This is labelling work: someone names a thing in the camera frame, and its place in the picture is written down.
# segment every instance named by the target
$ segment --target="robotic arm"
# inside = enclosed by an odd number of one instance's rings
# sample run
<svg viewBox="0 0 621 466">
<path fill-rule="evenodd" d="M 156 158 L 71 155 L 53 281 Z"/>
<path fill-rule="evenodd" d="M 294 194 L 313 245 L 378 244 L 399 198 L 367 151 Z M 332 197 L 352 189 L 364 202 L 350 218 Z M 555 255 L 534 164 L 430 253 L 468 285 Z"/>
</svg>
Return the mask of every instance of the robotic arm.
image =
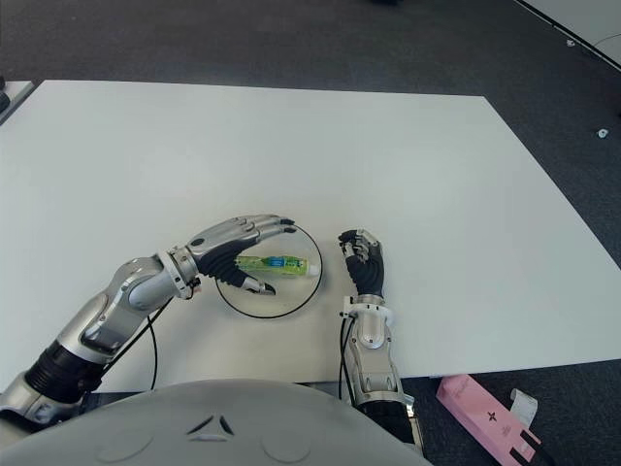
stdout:
<svg viewBox="0 0 621 466">
<path fill-rule="evenodd" d="M 173 298 L 190 299 L 198 275 L 252 293 L 275 294 L 235 265 L 243 250 L 280 233 L 294 233 L 282 216 L 240 216 L 209 228 L 182 248 L 121 265 L 108 287 L 93 296 L 25 373 L 0 395 L 8 410 L 47 426 L 74 416 L 86 392 L 96 389 L 120 349 L 155 311 Z"/>
<path fill-rule="evenodd" d="M 381 243 L 364 229 L 345 231 L 339 241 L 358 290 L 358 296 L 345 297 L 341 327 L 342 366 L 351 404 L 402 442 L 414 444 L 407 412 L 411 399 L 390 357 L 392 313 L 384 306 Z"/>
</svg>

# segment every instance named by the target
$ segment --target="round plate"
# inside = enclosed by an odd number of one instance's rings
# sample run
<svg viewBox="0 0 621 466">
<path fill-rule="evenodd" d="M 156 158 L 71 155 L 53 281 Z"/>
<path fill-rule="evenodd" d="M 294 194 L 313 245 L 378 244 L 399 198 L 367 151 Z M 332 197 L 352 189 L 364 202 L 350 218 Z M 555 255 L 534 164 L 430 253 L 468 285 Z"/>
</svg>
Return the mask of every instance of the round plate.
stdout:
<svg viewBox="0 0 621 466">
<path fill-rule="evenodd" d="M 319 288 L 323 263 L 317 243 L 304 229 L 292 234 L 278 235 L 270 240 L 245 250 L 242 255 L 259 257 L 293 255 L 309 260 L 310 265 L 319 266 L 314 277 L 287 277 L 271 272 L 248 272 L 257 280 L 269 283 L 276 289 L 276 295 L 252 294 L 249 291 L 216 281 L 220 296 L 236 311 L 257 318 L 275 318 L 297 311 L 312 298 Z"/>
</svg>

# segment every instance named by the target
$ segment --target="white table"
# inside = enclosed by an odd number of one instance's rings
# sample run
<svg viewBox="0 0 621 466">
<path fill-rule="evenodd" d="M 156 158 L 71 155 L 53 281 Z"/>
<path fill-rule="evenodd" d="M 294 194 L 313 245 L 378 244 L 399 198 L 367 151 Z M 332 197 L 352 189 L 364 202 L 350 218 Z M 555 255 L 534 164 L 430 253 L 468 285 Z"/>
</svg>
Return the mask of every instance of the white table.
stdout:
<svg viewBox="0 0 621 466">
<path fill-rule="evenodd" d="M 11 99 L 9 107 L 4 112 L 0 112 L 0 124 L 11 114 L 14 108 L 25 99 L 32 89 L 34 84 L 30 81 L 7 81 L 4 92 Z"/>
<path fill-rule="evenodd" d="M 47 82 L 0 129 L 0 386 L 123 261 L 248 213 L 315 237 L 318 294 L 257 320 L 204 280 L 156 323 L 158 385 L 334 380 L 356 226 L 384 243 L 402 376 L 621 357 L 621 272 L 484 98 Z M 101 389 L 151 369 L 145 337 Z"/>
</svg>

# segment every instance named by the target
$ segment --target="gray carpet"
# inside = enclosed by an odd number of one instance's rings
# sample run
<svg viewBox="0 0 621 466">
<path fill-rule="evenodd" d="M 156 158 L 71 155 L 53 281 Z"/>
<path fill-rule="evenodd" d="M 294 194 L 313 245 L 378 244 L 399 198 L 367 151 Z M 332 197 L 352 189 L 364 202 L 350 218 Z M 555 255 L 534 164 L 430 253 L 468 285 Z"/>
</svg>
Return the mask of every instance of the gray carpet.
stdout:
<svg viewBox="0 0 621 466">
<path fill-rule="evenodd" d="M 0 3 L 13 80 L 483 95 L 621 264 L 621 74 L 565 41 L 511 0 Z M 515 386 L 539 398 L 533 429 L 559 464 L 621 464 L 620 361 L 477 378 L 501 400 Z M 494 464 L 435 400 L 437 381 L 405 384 L 432 461 Z"/>
</svg>

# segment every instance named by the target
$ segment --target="wire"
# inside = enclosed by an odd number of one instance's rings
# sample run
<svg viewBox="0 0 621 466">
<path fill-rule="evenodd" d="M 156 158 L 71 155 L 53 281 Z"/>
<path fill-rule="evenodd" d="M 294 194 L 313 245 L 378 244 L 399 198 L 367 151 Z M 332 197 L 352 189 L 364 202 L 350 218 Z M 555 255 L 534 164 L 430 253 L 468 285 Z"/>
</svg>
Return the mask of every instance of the wire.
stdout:
<svg viewBox="0 0 621 466">
<path fill-rule="evenodd" d="M 593 47 L 598 46 L 599 44 L 601 44 L 602 42 L 607 41 L 608 39 L 614 39 L 615 37 L 619 37 L 621 36 L 621 33 L 619 34 L 613 34 L 611 36 L 608 37 L 604 37 L 603 39 L 601 39 L 600 41 L 596 42 L 595 44 L 593 44 Z"/>
<path fill-rule="evenodd" d="M 341 369 L 339 370 L 339 399 L 343 399 L 343 391 L 342 391 L 342 384 L 343 384 L 343 379 L 342 379 L 342 374 L 345 375 L 345 383 L 347 385 L 347 392 L 349 394 L 349 399 L 351 400 L 351 404 L 353 405 L 354 403 L 354 397 L 353 397 L 353 389 L 351 387 L 351 379 L 349 378 L 349 371 L 347 370 L 347 364 L 345 363 L 345 348 L 347 347 L 347 342 L 349 341 L 349 335 L 351 334 L 351 328 L 353 327 L 355 321 L 355 317 L 351 318 L 351 321 L 349 323 L 349 326 L 347 327 L 347 333 L 345 335 L 345 338 L 343 339 L 343 332 L 344 332 L 344 326 L 345 326 L 345 321 L 343 320 L 343 323 L 341 324 Z"/>
<path fill-rule="evenodd" d="M 151 381 L 151 390 L 155 387 L 157 379 L 157 340 L 155 339 L 155 330 L 153 330 L 153 321 L 147 316 L 148 330 L 151 332 L 151 340 L 153 341 L 153 380 Z"/>
<path fill-rule="evenodd" d="M 125 346 L 125 348 L 123 348 L 123 350 L 112 360 L 112 362 L 110 364 L 108 364 L 105 368 L 104 371 L 101 374 L 101 377 L 104 377 L 106 375 L 106 373 L 108 373 L 108 371 L 110 371 L 113 366 L 118 362 L 118 360 L 123 357 L 123 355 L 128 352 L 135 344 L 136 342 L 138 342 L 138 340 L 140 339 L 140 337 L 142 337 L 145 332 L 153 325 L 153 323 L 157 320 L 158 317 L 160 317 L 162 315 L 162 313 L 164 312 L 164 310 L 166 309 L 166 306 L 169 305 L 169 303 L 173 300 L 173 298 L 169 299 L 168 301 L 166 301 L 164 303 L 164 305 L 159 308 L 159 311 L 157 311 L 157 313 L 155 313 L 155 316 L 153 316 L 153 318 L 151 318 L 147 325 L 145 325 L 143 327 L 143 329 L 138 332 L 138 334 L 133 338 L 133 340 L 131 342 L 129 342 L 129 344 L 127 344 L 127 346 Z"/>
<path fill-rule="evenodd" d="M 343 334 L 345 331 L 345 319 L 341 322 L 341 336 L 339 338 L 339 351 L 341 352 L 341 364 L 339 364 L 339 399 L 343 400 Z"/>
</svg>

